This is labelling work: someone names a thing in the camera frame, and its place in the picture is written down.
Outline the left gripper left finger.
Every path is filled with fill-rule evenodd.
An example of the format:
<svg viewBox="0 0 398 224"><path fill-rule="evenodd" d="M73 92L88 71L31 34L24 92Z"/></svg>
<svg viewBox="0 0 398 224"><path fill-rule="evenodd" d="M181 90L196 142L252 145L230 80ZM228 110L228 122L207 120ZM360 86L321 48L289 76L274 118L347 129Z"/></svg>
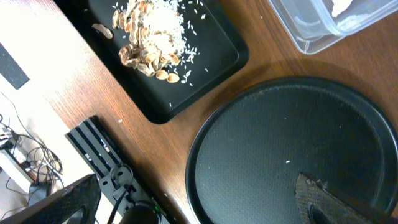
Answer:
<svg viewBox="0 0 398 224"><path fill-rule="evenodd" d="M94 223L100 199L98 179L90 174L1 223Z"/></svg>

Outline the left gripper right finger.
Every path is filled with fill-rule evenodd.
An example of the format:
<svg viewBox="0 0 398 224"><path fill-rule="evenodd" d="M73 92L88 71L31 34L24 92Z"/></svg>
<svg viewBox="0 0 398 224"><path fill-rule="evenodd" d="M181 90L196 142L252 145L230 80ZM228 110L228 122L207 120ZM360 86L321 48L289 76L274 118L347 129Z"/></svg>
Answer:
<svg viewBox="0 0 398 224"><path fill-rule="evenodd" d="M326 182L303 172L295 184L295 201L303 223L397 223L397 218L333 192Z"/></svg>

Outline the food scraps with rice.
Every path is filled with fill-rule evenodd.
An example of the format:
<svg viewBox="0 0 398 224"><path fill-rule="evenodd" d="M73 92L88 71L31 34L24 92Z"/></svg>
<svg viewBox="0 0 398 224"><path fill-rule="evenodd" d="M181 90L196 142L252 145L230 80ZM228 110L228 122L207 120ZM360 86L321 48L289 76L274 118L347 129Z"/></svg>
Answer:
<svg viewBox="0 0 398 224"><path fill-rule="evenodd" d="M90 27L114 45L110 54L124 85L151 106L176 108L198 83L194 66L204 56L197 19L202 1L115 1Z"/></svg>

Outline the white napkin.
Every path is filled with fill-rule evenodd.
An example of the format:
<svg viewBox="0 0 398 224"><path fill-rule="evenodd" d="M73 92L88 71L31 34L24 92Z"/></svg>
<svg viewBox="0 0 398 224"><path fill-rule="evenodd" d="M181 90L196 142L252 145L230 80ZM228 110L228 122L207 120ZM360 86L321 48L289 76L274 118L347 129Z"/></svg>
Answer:
<svg viewBox="0 0 398 224"><path fill-rule="evenodd" d="M332 0L333 7L332 7L331 16L337 17L347 8L349 8L352 2L353 0Z"/></svg>

